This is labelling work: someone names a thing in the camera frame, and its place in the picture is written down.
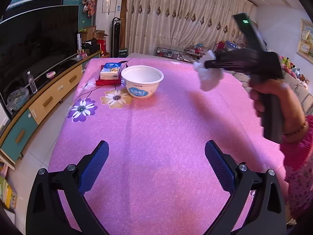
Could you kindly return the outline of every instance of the human hand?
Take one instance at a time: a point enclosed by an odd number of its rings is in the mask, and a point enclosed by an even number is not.
[[[264,105],[260,101],[259,93],[274,94],[280,101],[284,116],[283,132],[285,134],[293,133],[303,126],[306,118],[298,97],[284,81],[269,79],[261,84],[254,84],[250,81],[249,86],[253,88],[250,92],[250,98],[253,100],[254,109],[258,117],[261,117],[265,111]],[[305,136],[307,129],[308,126],[296,135],[288,137],[287,141],[296,142],[301,140]]]

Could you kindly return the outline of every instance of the black heater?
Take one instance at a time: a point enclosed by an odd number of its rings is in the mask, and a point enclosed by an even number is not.
[[[121,19],[118,17],[112,20],[112,34],[111,34],[111,57],[116,58],[120,50],[120,31]]]

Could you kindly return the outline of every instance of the drawer handle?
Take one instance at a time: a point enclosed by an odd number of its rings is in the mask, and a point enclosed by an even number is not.
[[[32,110],[32,115],[33,115],[35,118],[38,118],[37,113],[35,112],[35,110]]]
[[[21,141],[21,139],[23,138],[25,134],[25,129],[22,129],[21,132],[19,133],[18,137],[16,138],[15,142],[19,143]]]
[[[50,96],[49,99],[44,102],[43,106],[46,107],[52,100],[53,100],[53,97]]]
[[[74,77],[72,77],[69,82],[72,83],[75,79],[77,79],[77,75],[75,75]]]

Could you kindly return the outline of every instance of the white bowl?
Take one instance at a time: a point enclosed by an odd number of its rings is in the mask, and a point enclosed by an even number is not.
[[[145,99],[154,94],[164,75],[156,68],[134,65],[122,70],[122,77],[131,96]]]

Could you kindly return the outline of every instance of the picture frame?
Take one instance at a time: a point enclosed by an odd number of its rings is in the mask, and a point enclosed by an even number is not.
[[[303,32],[308,32],[306,40],[302,39]],[[313,64],[313,24],[305,19],[301,19],[300,40],[297,54]]]

